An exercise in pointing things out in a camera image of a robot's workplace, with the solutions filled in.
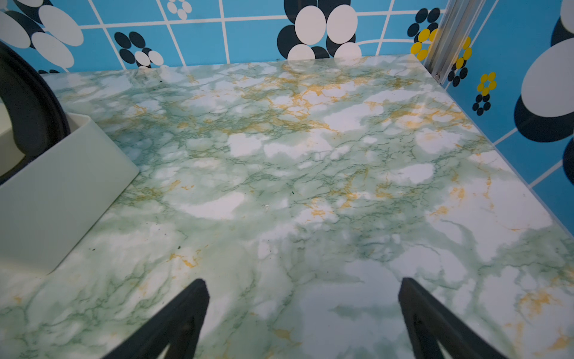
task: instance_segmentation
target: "white grout line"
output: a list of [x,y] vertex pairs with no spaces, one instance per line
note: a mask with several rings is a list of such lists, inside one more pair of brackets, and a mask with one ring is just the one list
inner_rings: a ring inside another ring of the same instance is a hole
[[88,0],[88,2],[90,3],[90,6],[92,7],[92,10],[94,11],[94,14],[96,15],[96,18],[98,19],[98,22],[100,23],[100,26],[103,28],[104,33],[106,34],[106,37],[108,38],[108,41],[110,42],[110,45],[112,47],[112,49],[114,49],[114,53],[116,55],[116,57],[118,58],[119,64],[122,66],[122,68],[125,70],[126,69],[126,65],[123,63],[123,60],[121,58],[121,56],[119,55],[118,49],[116,49],[113,40],[111,39],[110,33],[108,32],[108,30],[104,27],[104,22],[102,21],[102,18],[100,17],[100,14],[98,13],[98,11],[96,10],[96,6],[94,5],[94,2],[92,0]]
[[[359,41],[357,43],[357,45],[363,45],[363,44],[374,44],[374,43],[379,43],[379,42],[384,42],[384,43],[411,43],[414,44],[413,39],[412,38],[384,38],[383,40],[381,40],[380,38],[376,39],[376,40],[364,40],[364,41]],[[423,42],[423,44],[430,44],[431,42],[426,40],[425,42]]]
[[474,42],[476,41],[476,38],[480,35],[480,32],[482,31],[482,28],[484,28],[484,26],[486,25],[486,22],[488,21],[488,18],[490,17],[490,14],[492,14],[492,12],[494,11],[494,8],[496,7],[498,3],[498,0],[496,0],[494,2],[494,4],[492,5],[492,7],[490,8],[490,11],[488,12],[488,14],[486,15],[486,18],[484,19],[484,21],[482,22],[482,25],[480,26],[480,28],[478,29],[478,31],[476,32],[476,34],[474,35],[474,38],[472,39],[472,42],[470,43],[469,47],[472,47],[474,45]]
[[[400,10],[400,11],[363,11],[357,12],[357,16],[378,16],[378,15],[412,15],[418,13],[418,10]],[[165,21],[142,21],[142,22],[123,22],[121,24],[92,24],[80,25],[80,29],[101,29],[101,28],[126,28],[128,26],[157,26],[157,25],[175,25],[175,24],[203,24],[206,22],[230,22],[230,21],[256,21],[256,20],[287,20],[286,15],[268,15],[268,16],[245,16],[245,17],[225,17],[225,18],[207,18],[207,19],[187,19],[187,20],[165,20]]]
[[540,175],[540,177],[532,181],[532,183],[530,183],[528,187],[532,188],[536,186],[538,183],[542,182],[546,177],[550,176],[554,171],[556,171],[560,167],[562,167],[562,160],[558,161],[558,163],[550,167],[548,171],[544,172],[542,175]]
[[502,136],[501,138],[499,138],[498,140],[493,142],[493,145],[498,145],[499,143],[501,143],[502,141],[504,141],[505,139],[509,138],[510,136],[512,136],[513,133],[515,133],[516,131],[518,131],[518,129],[515,127],[513,129],[511,129],[507,134],[505,134],[504,136]]
[[186,68],[187,65],[185,64],[185,60],[183,59],[183,55],[182,55],[182,53],[181,53],[181,50],[180,50],[180,48],[179,48],[179,45],[177,44],[176,36],[173,34],[172,27],[171,27],[171,25],[170,25],[169,22],[168,22],[167,16],[165,15],[164,8],[163,8],[163,6],[161,6],[160,0],[156,0],[156,2],[157,2],[157,6],[160,7],[160,12],[161,12],[161,15],[162,15],[163,18],[164,18],[165,25],[168,27],[169,34],[172,36],[173,45],[175,45],[175,47],[176,47],[177,54],[180,56],[181,63],[182,63],[182,65],[183,65],[183,67]]
[[225,19],[225,15],[223,13],[223,0],[219,0],[219,14],[221,15],[221,30],[223,31],[223,45],[225,46],[225,59],[227,60],[227,63],[229,63],[230,62],[229,61],[229,47],[227,46],[227,30],[225,29],[226,19]]
[[[394,0],[391,0],[391,4],[389,5],[388,14],[390,14],[391,11],[393,11],[393,5],[394,5]],[[387,32],[387,26],[389,25],[389,18],[390,18],[389,15],[387,15],[387,17],[385,18],[385,24],[383,26],[383,31],[381,32],[381,38],[379,39],[379,45],[377,46],[377,52],[375,52],[375,55],[379,55],[379,53],[381,52],[381,45],[383,44],[383,39],[385,38],[385,33]]]

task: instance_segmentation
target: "wallpaper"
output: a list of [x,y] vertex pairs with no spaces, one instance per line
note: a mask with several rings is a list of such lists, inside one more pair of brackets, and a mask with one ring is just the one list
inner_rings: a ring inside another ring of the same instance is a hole
[[574,0],[487,0],[446,84],[570,233],[573,59]]
[[0,40],[41,73],[413,53],[447,0],[0,0]]

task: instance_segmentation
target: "green marble pattern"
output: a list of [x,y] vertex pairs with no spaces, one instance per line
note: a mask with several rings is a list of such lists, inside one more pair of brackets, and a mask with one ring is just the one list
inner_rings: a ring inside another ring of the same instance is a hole
[[0,357],[99,358],[201,277],[197,358],[412,358],[412,276],[511,358],[574,357],[574,245],[412,55],[56,74],[141,173]]

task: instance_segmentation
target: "black plastic arm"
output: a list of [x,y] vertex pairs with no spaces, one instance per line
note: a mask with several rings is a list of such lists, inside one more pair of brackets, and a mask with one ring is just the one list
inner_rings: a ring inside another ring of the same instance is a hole
[[414,279],[402,279],[398,301],[416,359],[444,359],[437,339],[454,359],[507,359]]
[[169,344],[165,359],[192,359],[210,295],[196,279],[103,359],[157,358]]

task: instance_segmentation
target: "white oval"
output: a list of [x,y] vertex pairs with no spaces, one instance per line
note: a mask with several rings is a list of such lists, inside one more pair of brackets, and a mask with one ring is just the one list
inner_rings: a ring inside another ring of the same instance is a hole
[[574,37],[542,53],[522,81],[522,101],[530,112],[557,117],[574,111]]
[[335,51],[335,56],[342,59],[356,59],[357,57],[363,56],[359,45],[356,43],[344,43],[339,46],[337,51]]
[[182,20],[186,20],[187,19],[187,13],[183,10],[183,9],[179,9],[177,11],[177,15],[180,17],[180,19]]
[[38,16],[46,30],[61,42],[70,46],[84,43],[84,34],[77,23],[57,7],[44,5],[38,9]]
[[32,44],[40,55],[54,65],[63,68],[73,66],[73,55],[70,50],[52,35],[45,32],[35,32],[32,34]]
[[181,8],[188,14],[191,12],[191,4],[187,1],[181,3]]
[[0,11],[0,40],[14,47],[25,49],[30,46],[30,37],[18,21]]
[[31,7],[42,6],[42,4],[44,3],[44,0],[19,0],[19,1],[24,5],[28,5]]
[[295,45],[289,50],[287,60],[311,60],[315,58],[313,49],[305,44]]
[[309,5],[301,9],[295,19],[295,33],[299,40],[307,45],[314,45],[325,35],[327,22],[325,15],[317,6]]
[[151,50],[150,52],[148,52],[148,57],[150,59],[151,62],[153,62],[154,64],[161,66],[164,64],[164,57],[161,56],[161,54],[157,51]]
[[136,51],[134,57],[140,65],[147,66],[150,64],[149,57],[141,51]]
[[574,0],[562,0],[562,6],[560,6],[560,20],[566,30],[574,33]]
[[168,2],[168,10],[172,14],[177,13],[177,6],[173,2]]
[[339,5],[333,9],[327,20],[327,35],[336,44],[349,41],[357,31],[357,13],[349,5]]

